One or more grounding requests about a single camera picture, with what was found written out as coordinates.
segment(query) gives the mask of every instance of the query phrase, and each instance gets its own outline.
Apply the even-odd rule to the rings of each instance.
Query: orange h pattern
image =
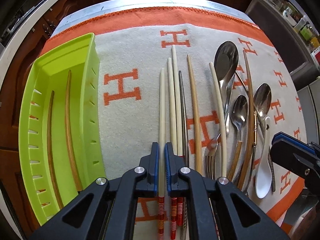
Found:
[[[301,141],[301,138],[299,137],[300,128],[298,127],[298,130],[293,131],[293,135],[295,138],[297,138],[299,141]]]
[[[210,142],[211,142],[211,138],[209,137],[209,133],[208,133],[208,129],[206,126],[207,122],[214,122],[215,124],[219,123],[219,118],[217,115],[216,111],[212,111],[211,115],[207,115],[207,116],[201,116],[200,117],[200,125],[201,125],[201,129],[202,129],[202,133],[204,136],[204,140],[201,141],[201,147],[206,147]],[[191,125],[194,124],[194,119],[188,119],[187,120],[187,129],[190,130],[191,129]],[[190,151],[191,154],[195,154],[196,152],[196,144],[195,144],[195,140],[194,139],[190,139],[189,140],[189,145],[190,145]]]
[[[249,46],[252,47],[252,44],[251,44],[250,41],[243,41],[243,40],[241,40],[240,38],[238,38],[238,40],[239,40],[240,43],[244,43],[244,44],[247,46],[247,49],[246,49],[246,48],[243,48],[246,53],[250,52],[250,53],[254,53],[254,54],[258,55],[255,50],[250,49]]]
[[[277,100],[277,101],[275,101],[275,102],[272,102],[271,104],[270,104],[270,107],[271,107],[271,109],[273,109],[274,107],[276,108],[276,111],[277,111],[277,116],[273,116],[273,118],[275,119],[275,123],[277,124],[277,122],[279,122],[281,119],[282,120],[284,120],[284,115],[283,115],[283,113],[281,112],[281,114],[279,113],[279,109],[278,109],[278,107],[281,107],[281,105],[280,105],[280,102],[279,102],[279,99]]]
[[[280,78],[279,80],[279,83],[280,83],[280,86],[283,87],[283,86],[287,86],[286,82],[282,80],[282,74],[281,72],[276,72],[275,70],[273,71],[275,73],[276,76],[278,76]]]
[[[162,48],[166,48],[167,46],[172,46],[172,45],[185,45],[187,47],[190,47],[190,42],[189,40],[185,40],[185,41],[178,41],[178,34],[183,34],[184,36],[187,35],[187,31],[186,30],[182,30],[179,32],[165,32],[165,31],[160,31],[160,35],[161,36],[165,36],[165,35],[172,35],[173,36],[173,41],[161,41],[161,47]]]
[[[278,56],[278,60],[279,60],[279,62],[280,62],[280,63],[282,63],[282,62],[283,62],[283,60],[282,60],[282,58],[280,57],[279,53],[278,53],[278,52],[276,52],[276,51],[274,51],[274,53]]]
[[[299,109],[299,112],[301,112],[302,107],[301,107],[300,99],[298,97],[296,97],[296,100],[297,100],[297,102],[299,102],[298,109]]]
[[[244,70],[243,70],[241,65],[237,66],[236,71],[241,71],[242,73],[244,73]],[[245,86],[248,86],[248,79],[246,78],[245,80],[243,80],[243,83],[244,83]],[[236,87],[239,87],[239,86],[242,86],[241,82],[240,81],[234,81],[232,89],[236,89]]]
[[[280,194],[283,190],[290,185],[291,179],[288,180],[288,176],[290,175],[290,171],[281,176],[281,183],[284,181],[284,186],[280,188]]]
[[[151,220],[157,220],[158,219],[158,214],[153,215],[153,216],[149,214],[147,202],[150,202],[150,201],[156,201],[157,202],[157,198],[138,198],[138,204],[139,203],[141,204],[143,217],[136,217],[136,222],[151,221]],[[166,211],[164,211],[164,221],[167,221],[167,213],[166,213]]]
[[[109,95],[109,93],[103,94],[104,105],[108,106],[110,101],[119,100],[123,98],[136,98],[136,100],[141,100],[140,88],[135,87],[133,91],[124,92],[123,79],[132,77],[133,79],[138,79],[138,69],[132,69],[132,72],[121,73],[117,75],[110,76],[109,74],[104,75],[104,85],[108,85],[111,80],[118,80],[118,93],[114,95]]]

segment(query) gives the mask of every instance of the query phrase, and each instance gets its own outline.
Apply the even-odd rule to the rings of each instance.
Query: green plastic tray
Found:
[[[28,198],[40,225],[60,210],[47,154],[47,118],[52,90],[52,156],[63,205],[78,195],[68,158],[64,120],[69,70],[72,72],[71,137],[81,183],[86,188],[98,177],[105,177],[98,125],[99,63],[94,34],[88,33],[39,57],[28,76],[19,121],[20,165]]]

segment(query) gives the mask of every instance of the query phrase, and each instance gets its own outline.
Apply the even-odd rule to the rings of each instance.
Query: table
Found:
[[[273,121],[272,135],[283,131],[306,141],[299,98],[290,74],[270,40],[244,13],[206,0],[107,1],[63,19],[42,54],[88,32],[96,34],[100,58],[100,143],[109,179],[135,167],[140,157],[149,153],[151,142],[158,140],[158,78],[160,68],[166,68],[166,59],[172,57],[172,44],[177,47],[178,67],[184,78],[191,153],[194,153],[194,131],[186,54],[193,58],[204,153],[211,139],[218,135],[220,123],[208,63],[213,61],[215,51],[225,40],[233,41],[238,48],[237,71],[243,80],[246,73],[241,51],[247,52],[254,92],[263,82],[271,87],[268,115]],[[245,93],[236,80],[232,104],[239,94]],[[230,129],[228,166],[234,150],[233,134],[234,130]],[[166,141],[170,141],[168,111]],[[256,165],[261,148],[259,139]],[[190,166],[194,167],[193,155]],[[264,199],[258,199],[254,193],[254,179],[248,190],[250,198],[274,221],[283,217],[303,187],[301,178],[282,167],[275,165],[275,173],[275,193],[269,192]],[[148,238],[155,238],[156,207],[155,200],[148,203],[139,200],[135,237],[144,237],[148,228]],[[168,201],[166,211],[169,217]]]

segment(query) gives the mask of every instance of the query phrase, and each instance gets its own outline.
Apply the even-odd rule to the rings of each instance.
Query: chopstick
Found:
[[[172,45],[173,59],[173,79],[174,79],[174,96],[176,103],[176,124],[177,124],[177,155],[182,156],[182,123],[181,123],[181,102],[180,102],[180,86],[178,75],[178,62],[176,47]]]
[[[160,71],[160,110],[159,110],[159,190],[158,190],[158,232],[159,240],[163,239],[164,233],[164,144],[165,144],[165,88],[164,68]]]
[[[51,91],[51,97],[50,97],[49,109],[48,109],[48,120],[47,120],[47,152],[48,152],[48,164],[49,164],[49,171],[50,171],[53,192],[54,192],[54,195],[56,196],[59,208],[62,209],[63,203],[62,203],[61,195],[60,195],[58,184],[57,184],[56,173],[54,171],[53,155],[52,155],[51,124],[52,124],[53,97],[54,97],[54,91]]]
[[[195,127],[196,171],[198,171],[203,176],[199,106],[198,106],[198,98],[197,98],[197,91],[196,91],[196,82],[193,74],[191,57],[189,55],[187,55],[187,61],[188,61],[189,76],[190,76],[190,83],[191,83],[193,119],[194,119],[194,127]]]
[[[177,124],[177,155],[183,158],[182,154],[182,120],[181,120],[181,101],[180,86],[178,75],[178,62],[176,46],[171,46],[173,59],[173,79],[174,79],[174,95],[176,103],[176,124]],[[177,226],[182,226],[183,197],[178,197],[177,204]]]
[[[174,81],[172,70],[172,59],[167,60],[168,80],[169,80],[169,102],[170,102],[170,137],[173,148],[173,153],[177,155],[177,124],[176,124],[176,105],[174,95]],[[171,240],[176,238],[177,229],[177,198],[171,198]]]
[[[83,190],[81,180],[78,173],[75,153],[73,152],[73,145],[72,145],[72,137],[71,137],[71,125],[70,125],[70,87],[71,87],[71,70],[68,72],[68,79],[67,79],[67,88],[66,88],[66,101],[65,101],[65,128],[66,128],[66,140],[67,140],[67,150],[68,150],[68,157],[71,166],[71,172],[73,180],[76,184],[76,190],[78,192]]]
[[[174,81],[172,71],[172,59],[167,60],[168,80],[169,80],[169,102],[170,102],[170,138],[173,147],[173,153],[177,155],[177,123],[176,123],[176,105],[174,95]]]
[[[216,93],[216,98],[218,102],[218,116],[220,120],[220,136],[221,136],[221,176],[227,176],[227,136],[226,136],[226,126],[224,122],[224,112],[223,112],[223,105],[219,87],[219,81],[217,78],[216,71],[214,69],[214,65],[212,62],[209,63],[214,91]]]
[[[249,63],[247,59],[247,54],[243,50],[244,55],[244,62],[245,62],[245,68],[247,71],[247,78],[248,78],[248,98],[249,98],[249,120],[248,120],[248,136],[247,136],[247,146],[245,150],[245,156],[244,156],[244,163],[240,174],[240,179],[238,183],[238,189],[242,190],[245,177],[247,175],[248,167],[250,164],[250,158],[252,155],[252,143],[253,143],[253,129],[254,129],[254,103],[253,103],[253,92],[252,92],[252,81],[251,81],[251,74],[250,74],[250,68]]]
[[[189,138],[187,128],[187,109],[184,96],[182,73],[179,70],[180,100],[181,100],[181,119],[182,119],[182,155],[184,157],[186,167],[189,167]],[[183,199],[183,221],[180,240],[185,240],[187,236],[188,212],[185,198]]]

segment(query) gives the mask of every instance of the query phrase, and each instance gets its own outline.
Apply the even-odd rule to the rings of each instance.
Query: white ceramic spoon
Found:
[[[265,130],[264,130],[264,141],[263,141],[263,150],[261,153],[260,164],[257,168],[255,189],[258,198],[264,198],[271,187],[272,183],[272,174],[268,162],[268,151],[270,143],[270,117],[265,118]]]

